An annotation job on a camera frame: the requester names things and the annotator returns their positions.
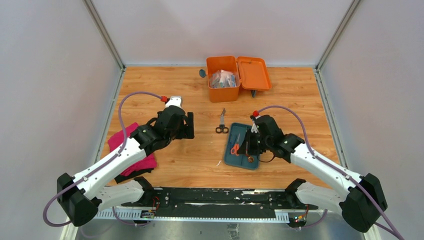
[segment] orange-handled scissors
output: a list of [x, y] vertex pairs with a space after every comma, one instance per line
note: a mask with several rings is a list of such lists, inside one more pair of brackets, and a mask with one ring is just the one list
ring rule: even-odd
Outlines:
[[240, 133], [238, 134], [238, 137], [237, 137], [237, 140], [235, 141], [234, 146], [231, 148], [230, 153], [231, 153], [232, 155], [236, 155], [236, 156], [238, 156], [238, 155], [239, 155], [239, 154], [237, 153], [237, 151], [238, 151], [238, 150], [239, 150], [239, 148], [240, 148], [240, 145], [239, 145], [239, 139], [240, 139]]

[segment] black scissors handle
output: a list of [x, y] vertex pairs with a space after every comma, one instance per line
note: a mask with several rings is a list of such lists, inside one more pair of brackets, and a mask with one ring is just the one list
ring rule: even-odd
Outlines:
[[227, 134], [229, 131], [228, 127], [226, 127], [224, 124], [220, 124], [215, 128], [215, 133], [217, 134]]

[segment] open box lid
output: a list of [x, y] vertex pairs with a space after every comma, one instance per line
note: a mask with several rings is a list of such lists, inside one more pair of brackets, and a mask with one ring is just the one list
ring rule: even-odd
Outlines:
[[270, 76], [262, 58], [239, 56], [237, 64], [242, 88], [258, 91], [271, 89]]

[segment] blue tray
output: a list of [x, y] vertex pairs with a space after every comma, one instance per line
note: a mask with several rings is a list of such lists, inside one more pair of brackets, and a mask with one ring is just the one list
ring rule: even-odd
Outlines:
[[241, 145], [245, 140], [246, 129], [250, 131], [252, 126], [246, 125], [243, 123], [233, 122], [229, 129], [228, 140], [225, 146], [225, 154], [224, 154], [224, 163], [230, 166], [255, 170], [259, 167], [259, 158], [257, 156], [253, 157], [253, 162], [248, 161], [248, 157], [244, 154], [239, 154], [238, 156], [231, 154], [231, 149], [236, 143], [237, 137], [240, 134], [240, 139], [238, 140], [238, 144]]

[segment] scissors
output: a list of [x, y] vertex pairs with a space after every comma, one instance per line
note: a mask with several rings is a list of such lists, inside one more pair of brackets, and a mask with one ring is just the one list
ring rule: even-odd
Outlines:
[[217, 134], [227, 134], [229, 129], [224, 125], [224, 114], [225, 108], [222, 110], [221, 116], [219, 117], [219, 126], [215, 128]]
[[238, 151], [238, 150], [239, 150], [239, 148], [240, 148], [240, 145], [239, 145], [239, 139], [240, 139], [240, 133], [238, 134], [238, 137], [237, 137], [237, 140], [235, 141], [234, 146], [231, 148], [230, 153], [231, 153], [232, 155], [236, 155], [236, 156], [238, 156], [238, 155], [239, 155], [239, 154], [237, 153], [237, 151]]

